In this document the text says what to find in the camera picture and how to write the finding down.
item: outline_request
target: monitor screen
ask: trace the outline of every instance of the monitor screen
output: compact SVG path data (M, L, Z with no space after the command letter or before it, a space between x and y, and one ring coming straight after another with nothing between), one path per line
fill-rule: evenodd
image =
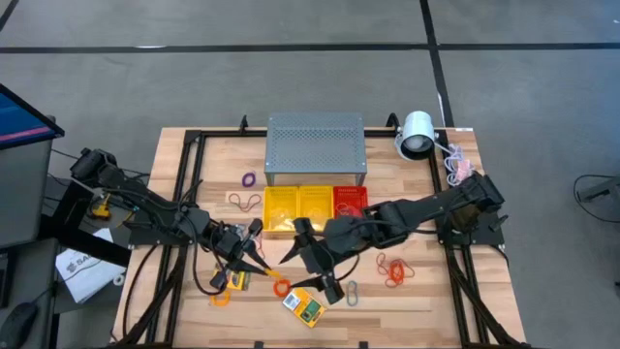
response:
M0 85L0 149L63 135L51 120Z

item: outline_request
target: wooden table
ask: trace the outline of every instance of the wooden table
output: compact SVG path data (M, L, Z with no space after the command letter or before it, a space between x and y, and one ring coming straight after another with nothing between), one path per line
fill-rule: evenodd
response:
M172 197L186 130L163 129L155 155L149 188L169 200ZM481 171L481 158L474 132L447 129L447 134L449 141L461 145L465 156ZM207 139L201 169L204 182L199 188L197 198L200 207L208 210L215 219L228 223L248 224L252 218L262 217L262 204L254 206L248 213L243 213L229 204L227 198L231 193L238 193L244 201L252 194L263 194L264 152L264 138ZM194 154L190 154L190 159L194 158ZM400 198L416 200L433 193L428 163L401 159L394 150L393 139L366 139L366 154L368 175L365 185L368 189L369 205ZM240 180L250 171L258 174L257 184L246 189L241 186ZM186 172L185 188L189 186L191 173L190 165ZM279 185L302 183L354 185L354 180L350 175L278 176ZM422 228L434 228L434 225L426 223ZM277 239L269 236L263 240L263 251L271 266L292 282L297 282L308 276L299 258L294 258L285 265L278 265L291 245L292 241L288 238ZM129 284L147 250L148 246L143 246L132 253L114 324L113 332L117 337L121 337L122 314ZM153 297L161 250L162 248L158 247L151 255L139 276L129 309L130 325L139 319ZM192 251L193 249L190 249L188 261L192 259ZM191 276L191 263L188 263L184 273L173 345L252 347L254 342L259 340L263 341L266 347L358 347L360 341L368 341L370 347L460 347L446 257L436 237L413 234L405 243L384 252L389 259L404 259L415 270L415 277L406 279L405 283L397 288L389 289L384 285L385 276L377 273L375 258L378 251L370 249L364 252L355 272L343 282L343 286L346 286L349 280L357 282L357 306L350 307L345 301L328 305L323 294L309 289L328 308L314 329L309 329L295 319L281 303L282 299L273 295L273 279L266 276L252 275L249 291L232 291L228 306L211 305L209 298L196 288ZM525 335L505 260L487 246L474 246L472 252L482 299L506 330L517 340L524 341ZM211 254L200 253L198 274L203 285L208 285L214 263ZM343 263L336 268L336 273L342 274L352 264L353 259ZM465 306L470 336L473 341L477 341L471 305L465 301ZM157 333L159 340L164 337L168 308L167 301L160 312Z

